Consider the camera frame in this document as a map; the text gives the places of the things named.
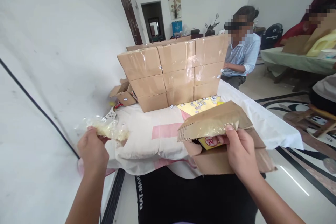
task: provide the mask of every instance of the black pants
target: black pants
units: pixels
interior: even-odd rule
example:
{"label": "black pants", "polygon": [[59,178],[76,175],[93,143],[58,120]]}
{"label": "black pants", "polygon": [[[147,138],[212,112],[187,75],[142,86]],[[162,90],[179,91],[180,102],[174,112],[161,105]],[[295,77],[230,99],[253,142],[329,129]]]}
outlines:
{"label": "black pants", "polygon": [[310,92],[309,99],[310,99],[310,102],[313,105],[315,105],[315,107],[317,107],[318,109],[321,109],[333,115],[336,115],[336,102],[323,98],[322,96],[315,93],[314,90]]}
{"label": "black pants", "polygon": [[246,81],[246,76],[241,76],[241,75],[231,76],[231,77],[222,75],[220,78],[238,90],[239,90],[239,86]]}
{"label": "black pants", "polygon": [[135,182],[139,224],[255,223],[258,208],[235,174],[184,179],[165,166]]}

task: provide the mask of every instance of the red shirt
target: red shirt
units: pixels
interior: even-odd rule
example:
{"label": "red shirt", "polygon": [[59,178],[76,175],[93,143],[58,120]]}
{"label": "red shirt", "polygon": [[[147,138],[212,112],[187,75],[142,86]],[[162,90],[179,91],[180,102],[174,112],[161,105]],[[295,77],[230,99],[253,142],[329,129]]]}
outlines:
{"label": "red shirt", "polygon": [[304,21],[301,23],[298,23],[297,25],[293,26],[290,28],[282,37],[281,39],[278,40],[278,42],[275,44],[274,47],[281,47],[280,45],[281,40],[283,39],[289,39],[290,37],[295,37],[299,35],[312,35],[315,29],[317,28],[316,26],[310,26],[308,30],[304,30]]}

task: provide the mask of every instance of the doorway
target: doorway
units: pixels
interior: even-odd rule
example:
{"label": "doorway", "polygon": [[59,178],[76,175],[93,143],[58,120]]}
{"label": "doorway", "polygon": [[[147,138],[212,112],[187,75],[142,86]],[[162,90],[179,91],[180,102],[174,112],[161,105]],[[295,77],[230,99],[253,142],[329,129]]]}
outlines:
{"label": "doorway", "polygon": [[131,0],[121,0],[121,2],[122,6],[124,7],[126,18],[128,20],[128,24],[133,35],[134,43],[136,45],[142,45],[142,39],[140,36],[137,20],[135,19]]}
{"label": "doorway", "polygon": [[166,40],[161,1],[141,4],[146,29],[151,43]]}

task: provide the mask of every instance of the hand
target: hand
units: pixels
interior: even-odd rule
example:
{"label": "hand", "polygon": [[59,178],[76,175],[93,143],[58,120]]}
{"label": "hand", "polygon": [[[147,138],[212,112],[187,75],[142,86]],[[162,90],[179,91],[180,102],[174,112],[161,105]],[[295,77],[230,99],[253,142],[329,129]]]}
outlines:
{"label": "hand", "polygon": [[105,172],[109,161],[104,144],[107,139],[97,137],[96,128],[90,126],[78,142],[78,150],[84,163],[84,174]]}
{"label": "hand", "polygon": [[288,39],[282,39],[281,41],[280,41],[280,45],[283,45],[283,46],[285,46],[286,44],[287,44],[287,41],[288,41]]}
{"label": "hand", "polygon": [[231,63],[226,63],[225,62],[223,68],[230,68],[231,65],[232,65]]}
{"label": "hand", "polygon": [[252,137],[243,129],[235,131],[232,125],[227,125],[225,130],[229,164],[238,178],[247,183],[260,176]]}

